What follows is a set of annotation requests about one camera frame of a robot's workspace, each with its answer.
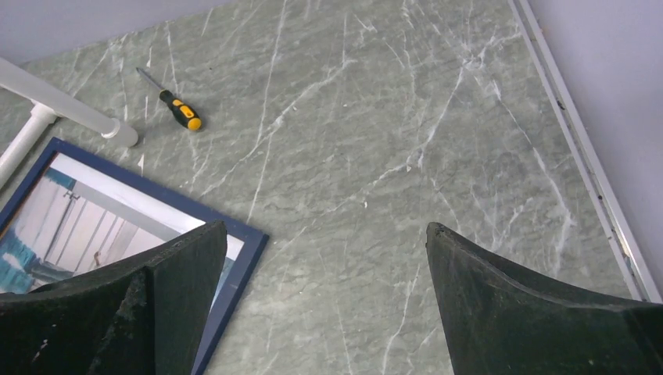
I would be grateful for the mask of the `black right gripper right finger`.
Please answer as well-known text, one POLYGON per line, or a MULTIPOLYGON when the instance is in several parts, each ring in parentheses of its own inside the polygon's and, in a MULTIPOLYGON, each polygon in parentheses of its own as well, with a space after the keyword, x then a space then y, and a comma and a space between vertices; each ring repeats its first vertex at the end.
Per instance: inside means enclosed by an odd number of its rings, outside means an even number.
POLYGON ((555 280, 441 223, 426 234, 456 374, 661 373, 661 305, 555 280))

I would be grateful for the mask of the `yellow black screwdriver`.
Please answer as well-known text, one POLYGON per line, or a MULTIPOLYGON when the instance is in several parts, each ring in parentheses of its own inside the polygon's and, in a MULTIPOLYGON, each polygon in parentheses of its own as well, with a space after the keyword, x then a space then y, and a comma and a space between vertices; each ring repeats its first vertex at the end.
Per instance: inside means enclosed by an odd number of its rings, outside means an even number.
POLYGON ((159 90, 159 100, 167 105, 167 108, 181 126, 191 131, 202 128, 201 117, 189 104, 155 82, 143 69, 137 67, 136 70, 142 78, 159 90))

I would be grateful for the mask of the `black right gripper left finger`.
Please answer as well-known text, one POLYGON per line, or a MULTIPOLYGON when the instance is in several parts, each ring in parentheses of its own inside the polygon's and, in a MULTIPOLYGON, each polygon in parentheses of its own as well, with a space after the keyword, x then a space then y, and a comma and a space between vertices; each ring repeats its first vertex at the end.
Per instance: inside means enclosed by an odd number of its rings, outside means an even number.
POLYGON ((27 294, 1 296, 4 374, 189 374, 227 231, 206 223, 27 294))

